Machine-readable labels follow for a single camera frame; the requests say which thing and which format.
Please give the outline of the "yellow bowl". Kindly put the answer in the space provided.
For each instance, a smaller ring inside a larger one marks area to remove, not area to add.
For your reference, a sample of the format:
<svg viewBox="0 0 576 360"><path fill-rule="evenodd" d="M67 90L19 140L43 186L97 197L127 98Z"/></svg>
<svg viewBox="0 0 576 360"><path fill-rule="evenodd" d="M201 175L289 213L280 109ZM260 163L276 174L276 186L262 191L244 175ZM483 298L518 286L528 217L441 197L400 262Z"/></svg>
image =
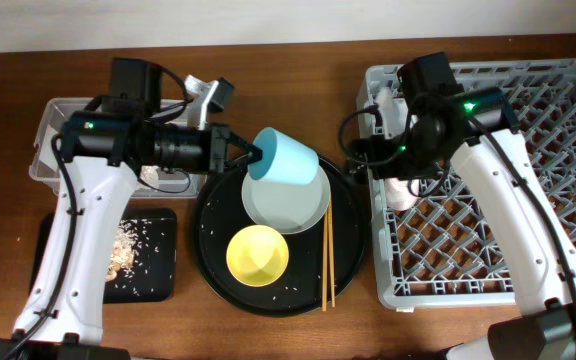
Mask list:
<svg viewBox="0 0 576 360"><path fill-rule="evenodd" d="M248 287L264 287L276 282L290 259L287 241L281 233L265 225L251 225L238 231L226 250L229 273Z"/></svg>

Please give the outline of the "food scraps with rice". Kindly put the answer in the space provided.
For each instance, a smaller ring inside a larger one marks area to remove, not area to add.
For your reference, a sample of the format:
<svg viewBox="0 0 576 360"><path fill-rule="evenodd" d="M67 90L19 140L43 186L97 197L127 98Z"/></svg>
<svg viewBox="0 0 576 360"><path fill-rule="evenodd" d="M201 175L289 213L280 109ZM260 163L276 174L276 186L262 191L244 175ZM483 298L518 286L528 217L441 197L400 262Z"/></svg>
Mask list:
<svg viewBox="0 0 576 360"><path fill-rule="evenodd" d="M130 295L140 297L154 287L147 285L139 289L137 281L149 279L155 271L147 261L153 260L161 250L161 241L157 235L163 235L159 230L151 230L152 220L130 219L121 220L112 245L110 263L107 268L105 282L112 290L127 291Z"/></svg>

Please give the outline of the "blue cup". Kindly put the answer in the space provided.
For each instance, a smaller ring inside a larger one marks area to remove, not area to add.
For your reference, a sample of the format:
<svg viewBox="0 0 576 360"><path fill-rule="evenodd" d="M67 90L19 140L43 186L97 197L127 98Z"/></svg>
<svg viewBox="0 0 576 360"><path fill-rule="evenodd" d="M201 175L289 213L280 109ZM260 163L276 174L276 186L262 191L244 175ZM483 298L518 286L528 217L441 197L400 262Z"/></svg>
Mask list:
<svg viewBox="0 0 576 360"><path fill-rule="evenodd" d="M270 127L258 133L253 145L262 151L261 159L248 166L253 180L290 185L306 185L314 180L319 160L308 146Z"/></svg>

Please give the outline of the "wooden chopstick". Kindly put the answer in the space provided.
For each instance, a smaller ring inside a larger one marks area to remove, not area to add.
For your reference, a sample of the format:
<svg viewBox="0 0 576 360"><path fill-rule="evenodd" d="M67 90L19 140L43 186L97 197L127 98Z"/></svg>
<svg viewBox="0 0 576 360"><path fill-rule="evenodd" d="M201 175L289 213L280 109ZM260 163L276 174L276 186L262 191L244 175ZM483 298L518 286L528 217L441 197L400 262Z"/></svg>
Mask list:
<svg viewBox="0 0 576 360"><path fill-rule="evenodd" d="M323 245L322 245L322 252L323 252L323 259L322 259L322 311L327 311L327 302L328 302L328 214L329 208L326 209L324 214L323 220Z"/></svg>
<svg viewBox="0 0 576 360"><path fill-rule="evenodd" d="M329 201L326 213L326 250L327 250L327 270L329 280L330 304L332 308L336 307L336 290L335 290L335 260L334 260L334 229L333 229L333 204L332 197Z"/></svg>

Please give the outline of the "pink cup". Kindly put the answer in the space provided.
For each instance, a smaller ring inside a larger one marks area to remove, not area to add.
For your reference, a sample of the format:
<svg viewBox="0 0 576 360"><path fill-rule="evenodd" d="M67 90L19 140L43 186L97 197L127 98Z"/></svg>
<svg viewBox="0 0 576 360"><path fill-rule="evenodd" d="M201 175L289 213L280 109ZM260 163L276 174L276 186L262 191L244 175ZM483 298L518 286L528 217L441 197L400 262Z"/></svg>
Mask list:
<svg viewBox="0 0 576 360"><path fill-rule="evenodd" d="M384 190L386 204L394 211L410 209L418 200L419 185L419 180L385 179Z"/></svg>

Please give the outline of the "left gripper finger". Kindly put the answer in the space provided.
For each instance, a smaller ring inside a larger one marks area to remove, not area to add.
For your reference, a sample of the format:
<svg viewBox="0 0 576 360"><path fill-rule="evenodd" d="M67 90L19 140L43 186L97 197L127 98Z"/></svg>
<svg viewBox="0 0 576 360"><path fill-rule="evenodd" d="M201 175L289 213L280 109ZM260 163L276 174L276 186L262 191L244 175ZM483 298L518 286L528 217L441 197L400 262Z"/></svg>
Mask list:
<svg viewBox="0 0 576 360"><path fill-rule="evenodd" d="M227 169L228 170L235 170L240 168L245 168L253 163L256 163L261 160L260 153L253 153L249 152L247 154L241 155L238 158L233 160L229 160L227 162Z"/></svg>
<svg viewBox="0 0 576 360"><path fill-rule="evenodd" d="M245 139L243 139L239 135L235 134L234 132L230 133L228 143L230 145L234 145L235 147L238 147L242 150L245 150L248 153L261 153L262 152L262 150L259 147L257 147L253 143L246 141Z"/></svg>

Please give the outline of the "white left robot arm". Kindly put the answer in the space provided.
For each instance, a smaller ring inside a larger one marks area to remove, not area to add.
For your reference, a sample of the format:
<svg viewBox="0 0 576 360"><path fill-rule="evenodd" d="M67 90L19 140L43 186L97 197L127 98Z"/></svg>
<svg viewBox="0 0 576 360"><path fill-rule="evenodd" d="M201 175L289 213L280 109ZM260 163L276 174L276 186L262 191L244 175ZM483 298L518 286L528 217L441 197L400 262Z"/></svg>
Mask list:
<svg viewBox="0 0 576 360"><path fill-rule="evenodd" d="M50 140L59 198L38 274L0 359L127 359L104 347L105 270L144 166L220 174L261 150L225 124L208 124L234 92L220 78L193 87L142 59L116 58L109 90L74 112Z"/></svg>

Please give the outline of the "light grey plate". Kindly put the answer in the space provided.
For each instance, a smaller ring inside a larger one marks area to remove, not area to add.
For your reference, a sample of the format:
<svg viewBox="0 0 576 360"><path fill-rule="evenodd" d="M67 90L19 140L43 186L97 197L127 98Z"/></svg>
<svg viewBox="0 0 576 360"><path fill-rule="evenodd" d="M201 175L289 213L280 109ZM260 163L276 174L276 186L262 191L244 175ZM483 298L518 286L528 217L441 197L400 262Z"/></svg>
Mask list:
<svg viewBox="0 0 576 360"><path fill-rule="evenodd" d="M329 206L331 186L322 166L307 185L261 182L246 174L241 197L254 223L291 235L310 229L322 219Z"/></svg>

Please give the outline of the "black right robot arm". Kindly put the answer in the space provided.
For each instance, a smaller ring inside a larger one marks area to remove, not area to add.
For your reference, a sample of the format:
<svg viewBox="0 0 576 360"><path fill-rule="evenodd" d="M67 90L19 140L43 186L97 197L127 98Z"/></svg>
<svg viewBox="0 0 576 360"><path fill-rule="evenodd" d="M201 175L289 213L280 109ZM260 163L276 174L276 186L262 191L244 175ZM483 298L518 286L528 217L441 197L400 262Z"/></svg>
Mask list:
<svg viewBox="0 0 576 360"><path fill-rule="evenodd" d="M368 69L356 104L381 303L514 303L442 357L576 359L576 59L425 55Z"/></svg>

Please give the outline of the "white napkin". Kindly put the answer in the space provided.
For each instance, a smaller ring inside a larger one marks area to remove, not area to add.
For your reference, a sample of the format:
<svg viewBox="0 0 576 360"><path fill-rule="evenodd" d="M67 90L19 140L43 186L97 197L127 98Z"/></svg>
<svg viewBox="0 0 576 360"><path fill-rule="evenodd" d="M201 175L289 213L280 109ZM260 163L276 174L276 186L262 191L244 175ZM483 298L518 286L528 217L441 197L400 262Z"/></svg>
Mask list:
<svg viewBox="0 0 576 360"><path fill-rule="evenodd" d="M146 188L148 185L159 187L159 174L157 166L142 166L139 175L140 187Z"/></svg>

